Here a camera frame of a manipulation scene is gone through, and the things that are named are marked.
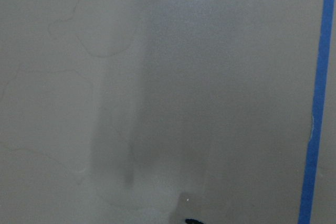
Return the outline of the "blue tape line lengthwise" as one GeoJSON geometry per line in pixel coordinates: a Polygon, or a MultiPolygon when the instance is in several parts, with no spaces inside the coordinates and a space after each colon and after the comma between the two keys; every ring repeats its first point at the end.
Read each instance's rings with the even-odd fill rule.
{"type": "Polygon", "coordinates": [[[306,162],[300,198],[298,223],[310,223],[314,187],[319,159],[325,92],[328,77],[330,42],[332,35],[334,0],[323,0],[316,74],[311,112],[311,133],[307,144],[306,162]]]}

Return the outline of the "silver metal PPR valve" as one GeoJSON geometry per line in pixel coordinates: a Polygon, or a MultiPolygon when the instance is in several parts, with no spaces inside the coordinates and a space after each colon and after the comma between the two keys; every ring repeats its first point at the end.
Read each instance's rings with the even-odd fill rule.
{"type": "Polygon", "coordinates": [[[197,219],[192,219],[192,218],[187,218],[184,220],[186,224],[204,224],[203,222],[197,220],[197,219]]]}

